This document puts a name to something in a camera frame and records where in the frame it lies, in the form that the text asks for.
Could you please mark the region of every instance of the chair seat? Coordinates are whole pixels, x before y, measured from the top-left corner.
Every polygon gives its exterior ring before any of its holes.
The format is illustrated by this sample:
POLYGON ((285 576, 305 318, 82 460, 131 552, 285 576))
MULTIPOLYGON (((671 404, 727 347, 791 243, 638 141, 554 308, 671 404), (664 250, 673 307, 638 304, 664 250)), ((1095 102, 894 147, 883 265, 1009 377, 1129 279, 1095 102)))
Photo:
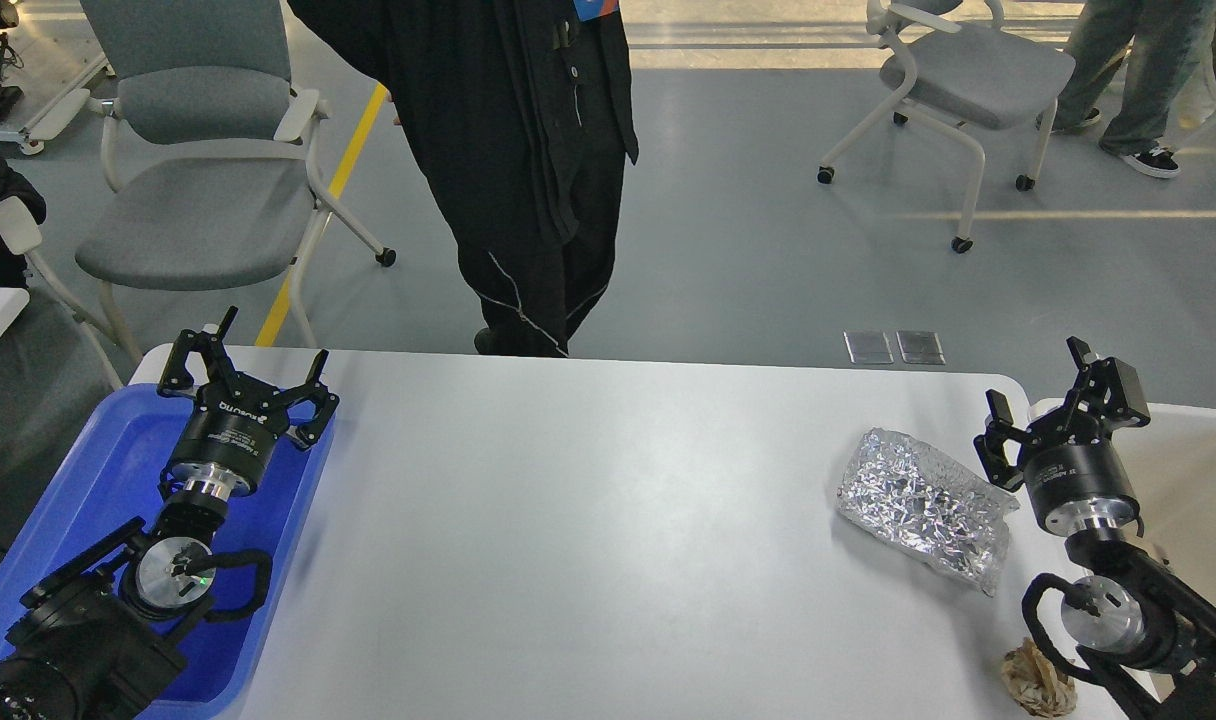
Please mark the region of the chair seat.
POLYGON ((142 289, 252 285, 288 268, 311 209, 302 161, 164 161, 116 196, 74 259, 142 289))
MULTIPOLYGON (((1032 122, 1060 94, 1075 69, 1070 55, 989 26, 961 23, 961 32, 931 32, 910 44, 919 80, 910 99, 991 129, 1032 122)), ((889 58, 879 69, 889 88, 905 69, 889 58)))

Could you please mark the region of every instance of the aluminum foil package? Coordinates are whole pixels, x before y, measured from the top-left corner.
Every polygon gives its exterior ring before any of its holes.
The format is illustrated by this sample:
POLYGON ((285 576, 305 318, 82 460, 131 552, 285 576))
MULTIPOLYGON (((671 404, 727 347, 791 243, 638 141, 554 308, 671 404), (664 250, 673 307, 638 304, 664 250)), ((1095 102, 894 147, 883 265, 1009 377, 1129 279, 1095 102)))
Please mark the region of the aluminum foil package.
POLYGON ((1020 504, 928 443, 874 428, 838 489, 840 514, 934 570, 993 597, 1020 504))

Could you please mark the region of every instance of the black and white sneaker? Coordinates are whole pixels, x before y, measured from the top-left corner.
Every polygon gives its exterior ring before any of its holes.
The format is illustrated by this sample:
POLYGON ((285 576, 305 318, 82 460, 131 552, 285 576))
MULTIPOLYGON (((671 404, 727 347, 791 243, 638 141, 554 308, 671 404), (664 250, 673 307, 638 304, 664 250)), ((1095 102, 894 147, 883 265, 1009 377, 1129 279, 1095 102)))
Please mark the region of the black and white sneaker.
POLYGON ((1128 168, 1142 173, 1143 176, 1166 179, 1176 178, 1181 173, 1181 168, 1172 161, 1172 151, 1162 146, 1152 147, 1138 154, 1120 154, 1119 159, 1128 163, 1128 168))
POLYGON ((1088 114, 1085 116, 1079 123, 1071 123, 1069 126, 1057 126, 1055 123, 1052 124, 1052 135, 1069 135, 1069 133, 1082 133, 1085 129, 1092 128, 1094 124, 1100 123, 1100 109, 1093 108, 1088 109, 1088 114))

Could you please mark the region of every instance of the chair armrest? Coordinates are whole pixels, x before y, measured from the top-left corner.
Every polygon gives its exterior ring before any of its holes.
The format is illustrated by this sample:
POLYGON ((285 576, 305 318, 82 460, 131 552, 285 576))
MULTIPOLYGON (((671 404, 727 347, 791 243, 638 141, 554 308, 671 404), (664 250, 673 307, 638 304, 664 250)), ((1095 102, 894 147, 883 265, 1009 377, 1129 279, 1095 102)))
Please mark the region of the chair armrest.
POLYGON ((319 91, 298 90, 288 103, 283 119, 278 120, 278 128, 275 128, 275 142, 300 140, 316 109, 319 109, 319 91))
POLYGON ((26 255, 44 242, 35 215, 17 196, 0 199, 0 236, 13 255, 26 255))
POLYGON ((1004 0, 986 0, 986 6, 991 9, 991 27, 1004 27, 1004 0))
POLYGON ((888 12, 940 32, 956 33, 963 29, 959 27, 959 23, 946 19, 941 15, 925 13, 924 10, 912 9, 910 5, 902 5, 901 2, 888 5, 888 12))

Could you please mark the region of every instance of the metal floor plate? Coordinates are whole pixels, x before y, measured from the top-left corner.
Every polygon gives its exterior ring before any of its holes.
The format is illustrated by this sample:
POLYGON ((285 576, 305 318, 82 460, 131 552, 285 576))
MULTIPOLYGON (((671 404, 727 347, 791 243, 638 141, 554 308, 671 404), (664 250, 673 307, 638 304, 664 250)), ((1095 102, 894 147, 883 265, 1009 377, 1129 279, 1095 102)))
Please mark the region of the metal floor plate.
POLYGON ((897 331, 901 359, 908 365, 945 365, 938 333, 927 331, 897 331))
POLYGON ((855 365, 891 365, 888 336, 879 331, 844 331, 844 342, 855 365))

